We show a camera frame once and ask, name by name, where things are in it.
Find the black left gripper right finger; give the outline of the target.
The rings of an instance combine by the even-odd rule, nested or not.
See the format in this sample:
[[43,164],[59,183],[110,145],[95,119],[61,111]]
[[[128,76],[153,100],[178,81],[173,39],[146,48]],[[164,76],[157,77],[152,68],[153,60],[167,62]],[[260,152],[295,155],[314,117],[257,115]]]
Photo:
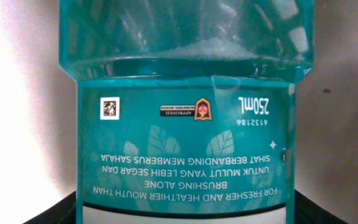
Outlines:
[[294,224],[348,224],[348,222],[323,209],[296,190]]

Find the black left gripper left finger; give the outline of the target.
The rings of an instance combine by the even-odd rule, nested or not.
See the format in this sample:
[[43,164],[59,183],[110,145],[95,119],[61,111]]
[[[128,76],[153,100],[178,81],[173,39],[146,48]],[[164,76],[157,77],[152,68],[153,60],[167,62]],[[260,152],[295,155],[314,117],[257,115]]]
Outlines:
[[24,222],[24,224],[75,224],[76,223],[76,192]]

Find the teal mouthwash bottle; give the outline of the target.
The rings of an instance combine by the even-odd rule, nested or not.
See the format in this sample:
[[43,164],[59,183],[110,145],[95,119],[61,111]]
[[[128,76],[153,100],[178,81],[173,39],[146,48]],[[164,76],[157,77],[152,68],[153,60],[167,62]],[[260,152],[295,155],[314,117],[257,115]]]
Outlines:
[[295,221],[312,0],[60,0],[77,223]]

